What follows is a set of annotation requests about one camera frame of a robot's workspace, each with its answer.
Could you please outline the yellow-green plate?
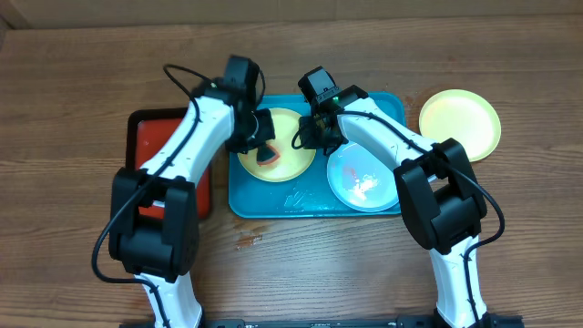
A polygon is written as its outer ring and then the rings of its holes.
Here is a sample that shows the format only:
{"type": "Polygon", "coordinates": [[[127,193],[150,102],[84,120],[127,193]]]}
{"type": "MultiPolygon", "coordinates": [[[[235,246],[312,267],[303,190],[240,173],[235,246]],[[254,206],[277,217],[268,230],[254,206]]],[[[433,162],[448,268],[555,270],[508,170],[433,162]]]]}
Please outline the yellow-green plate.
{"type": "Polygon", "coordinates": [[[238,160],[255,178],[268,182],[284,182],[300,176],[312,164],[314,149],[294,149],[292,138],[299,128],[301,115],[288,108],[271,108],[275,139],[267,144],[276,151],[278,157],[267,164],[257,163],[257,149],[247,154],[238,154],[238,160]]]}
{"type": "Polygon", "coordinates": [[[419,115],[421,134],[438,142],[454,138],[471,161],[488,157],[501,139],[501,122],[483,97],[463,89],[447,89],[431,96],[419,115]]]}

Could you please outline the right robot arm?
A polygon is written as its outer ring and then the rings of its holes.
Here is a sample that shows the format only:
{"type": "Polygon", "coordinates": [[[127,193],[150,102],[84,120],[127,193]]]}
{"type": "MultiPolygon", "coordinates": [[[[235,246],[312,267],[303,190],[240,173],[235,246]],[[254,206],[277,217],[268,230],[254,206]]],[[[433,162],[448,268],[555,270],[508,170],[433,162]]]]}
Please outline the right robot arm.
{"type": "Polygon", "coordinates": [[[432,141],[388,117],[367,92],[334,83],[300,87],[311,114],[300,120],[295,148],[331,149],[352,141],[393,174],[405,227],[430,253],[436,313],[448,327],[484,327],[476,250],[491,196],[477,183],[462,145],[432,141]]]}

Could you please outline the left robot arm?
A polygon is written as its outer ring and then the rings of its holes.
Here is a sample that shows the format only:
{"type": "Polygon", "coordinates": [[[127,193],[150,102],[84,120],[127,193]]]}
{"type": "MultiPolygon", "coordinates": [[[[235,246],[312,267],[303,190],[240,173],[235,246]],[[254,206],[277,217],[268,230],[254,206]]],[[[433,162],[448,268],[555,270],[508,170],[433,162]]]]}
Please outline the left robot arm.
{"type": "Polygon", "coordinates": [[[144,287],[157,327],[202,321],[189,276],[199,243],[196,187],[223,144],[245,152],[275,137],[270,112],[258,108],[256,83],[203,81],[188,93],[188,109],[159,152],[113,180],[111,219],[97,241],[122,263],[126,283],[144,287]]]}

